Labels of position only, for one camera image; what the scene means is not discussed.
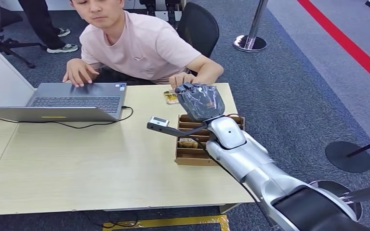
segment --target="black round base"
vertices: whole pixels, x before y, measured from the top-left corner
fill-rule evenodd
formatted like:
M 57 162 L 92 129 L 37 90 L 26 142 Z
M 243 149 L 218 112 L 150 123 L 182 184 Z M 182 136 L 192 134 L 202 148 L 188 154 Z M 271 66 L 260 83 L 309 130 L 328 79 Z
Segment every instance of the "black round base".
M 254 44 L 253 44 L 253 48 L 252 49 L 245 48 L 247 40 L 248 40 L 247 35 L 238 36 L 233 41 L 233 46 L 239 51 L 244 51 L 248 53 L 260 52 L 260 51 L 263 51 L 267 47 L 267 42 L 263 38 L 256 37 Z
M 346 172 L 363 173 L 370 170 L 370 155 L 363 151 L 352 157 L 348 154 L 360 149 L 356 144 L 338 141 L 330 143 L 326 149 L 327 159 L 337 168 Z

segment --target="table leg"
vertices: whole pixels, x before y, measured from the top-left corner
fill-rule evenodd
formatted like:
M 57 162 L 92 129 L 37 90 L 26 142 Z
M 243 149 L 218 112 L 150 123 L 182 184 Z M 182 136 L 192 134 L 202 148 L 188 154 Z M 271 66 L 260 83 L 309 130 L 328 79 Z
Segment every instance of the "table leg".
M 219 206 L 219 210 L 221 211 L 221 214 L 225 214 L 225 213 L 229 212 L 231 209 L 238 207 L 239 205 L 240 205 L 240 203 L 221 205 L 221 206 Z

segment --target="black cable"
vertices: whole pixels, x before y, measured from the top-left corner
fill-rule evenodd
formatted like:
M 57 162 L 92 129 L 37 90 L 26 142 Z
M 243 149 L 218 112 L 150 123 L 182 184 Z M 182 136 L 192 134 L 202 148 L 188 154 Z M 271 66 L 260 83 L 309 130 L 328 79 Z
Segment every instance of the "black cable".
M 227 117 L 230 117 L 230 116 L 233 116 L 233 115 L 237 115 L 239 118 L 241 118 L 239 116 L 239 114 L 228 114 L 226 116 Z M 187 136 L 187 137 L 189 137 L 189 138 L 193 139 L 195 142 L 197 142 L 198 143 L 198 146 L 209 156 L 209 158 L 211 160 L 213 160 L 225 172 L 227 172 L 231 177 L 233 177 L 233 179 L 235 179 L 248 192 L 248 194 L 253 198 L 255 204 L 257 205 L 257 207 L 260 209 L 260 212 L 263 214 L 263 216 L 266 219 L 267 223 L 269 224 L 270 228 L 273 228 L 274 225 L 272 224 L 272 222 L 270 221 L 269 217 L 264 212 L 264 210 L 262 209 L 262 207 L 259 205 L 259 202 L 256 200 L 256 197 L 254 197 L 254 195 L 250 192 L 250 190 L 243 183 L 241 183 L 238 179 L 236 179 L 225 167 L 223 167 L 223 165 L 221 165 L 217 160 L 215 160 L 215 158 L 212 158 L 212 156 L 209 155 L 208 150 L 206 150 L 206 148 L 202 145 L 202 143 L 200 141 L 198 141 L 196 138 L 193 138 L 192 136 Z
M 112 226 L 105 226 L 105 225 L 103 225 L 103 224 L 99 224 L 99 223 L 96 223 L 96 222 L 94 222 L 93 220 L 92 220 L 92 218 L 89 216 L 89 215 L 87 215 L 86 213 L 85 213 L 85 211 L 80 211 L 86 218 L 87 218 L 87 220 L 89 220 L 89 222 L 91 222 L 93 225 L 95 225 L 95 226 L 98 226 L 98 227 L 101 227 L 101 228 L 104 228 L 104 229 L 112 229 L 112 228 L 114 228 L 114 227 L 116 227 L 116 226 L 121 226 L 121 227 L 126 227 L 126 228 L 130 228 L 130 227 L 134 227 L 134 226 L 136 226 L 137 224 L 138 224 L 138 221 L 139 221 L 139 219 L 138 219 L 138 214 L 136 213 L 136 212 L 133 212 L 133 211 L 131 211 L 134 215 L 135 215 L 135 221 L 134 221 L 134 223 L 133 224 L 131 224 L 131 225 L 123 225 L 123 224 L 119 224 L 121 221 L 111 221 L 111 214 L 110 214 L 110 212 L 106 212 L 106 211 L 104 211 L 104 212 L 106 212 L 107 214 L 108 214 L 108 223 L 111 223 L 111 224 L 113 224 Z
M 129 108 L 131 109 L 131 113 L 129 116 L 123 118 L 123 119 L 120 119 L 119 121 L 113 121 L 113 122 L 109 122 L 109 123 L 105 123 L 105 124 L 90 124 L 90 125 L 87 125 L 87 126 L 83 126 L 83 127 L 75 127 L 75 126 L 71 126 L 71 125 L 68 125 L 68 124 L 64 124 L 64 123 L 60 123 L 60 122 L 56 122 L 56 121 L 45 121 L 45 122 L 29 122 L 29 121 L 11 121 L 11 120 L 6 120 L 6 119 L 1 119 L 2 121 L 5 121 L 5 122 L 8 122 L 8 123 L 14 123 L 14 124 L 20 124 L 20 123 L 28 123 L 28 124 L 48 124 L 48 123 L 53 123 L 53 124 L 60 124 L 60 125 L 63 125 L 63 126 L 66 126 L 66 127 L 69 127 L 69 128 L 74 128 L 74 129 L 83 129 L 83 128 L 89 128 L 89 127 L 92 127 L 92 126 L 97 126 L 97 125 L 110 125 L 110 124 L 115 124 L 117 122 L 120 122 L 120 121 L 123 121 L 123 120 L 126 120 L 128 118 L 130 118 L 132 116 L 132 114 L 134 113 L 134 109 L 132 107 L 128 107 L 128 106 L 122 106 L 122 109 L 126 109 L 126 108 Z

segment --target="floor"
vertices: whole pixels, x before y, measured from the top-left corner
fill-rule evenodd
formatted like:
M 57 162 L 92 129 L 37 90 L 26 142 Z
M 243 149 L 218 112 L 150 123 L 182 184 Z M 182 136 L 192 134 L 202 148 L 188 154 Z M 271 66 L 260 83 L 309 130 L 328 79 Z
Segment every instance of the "floor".
M 231 44 L 247 34 L 258 0 L 193 0 L 217 19 L 221 37 L 212 59 L 222 64 L 221 82 L 229 82 L 239 113 L 246 117 L 247 132 L 266 147 L 277 165 L 305 182 L 333 180 L 351 189 L 370 186 L 370 171 L 350 174 L 332 166 L 324 148 L 333 141 L 370 142 L 370 75 L 329 36 L 297 0 L 269 0 L 259 36 L 268 48 L 242 53 Z M 370 55 L 370 8 L 362 0 L 312 0 L 330 20 Z M 78 43 L 83 22 L 75 12 L 52 12 L 55 25 L 72 34 L 64 40 Z M 37 41 L 27 23 L 18 23 L 5 34 L 21 41 Z M 13 57 L 8 60 L 32 83 L 60 82 L 67 60 L 79 53 L 52 55 L 35 48 L 19 53 L 33 60 L 27 69 Z M 370 202 L 363 204 L 361 223 L 370 227 Z M 138 211 L 140 219 L 209 216 L 217 207 Z M 108 221 L 100 211 L 89 213 L 94 222 Z M 265 220 L 254 204 L 227 213 L 230 230 L 266 231 Z M 112 219 L 132 220 L 131 212 L 113 212 Z M 0 230 L 99 231 L 80 212 L 0 216 Z M 170 230 L 200 230 L 177 226 Z M 215 224 L 203 230 L 216 231 Z

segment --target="laptop keyboard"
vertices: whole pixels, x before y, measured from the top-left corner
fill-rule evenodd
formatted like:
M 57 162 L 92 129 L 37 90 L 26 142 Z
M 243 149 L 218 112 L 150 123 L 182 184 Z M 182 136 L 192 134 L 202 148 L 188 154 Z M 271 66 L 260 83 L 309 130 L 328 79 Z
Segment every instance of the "laptop keyboard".
M 37 97 L 32 107 L 97 107 L 117 113 L 120 97 Z

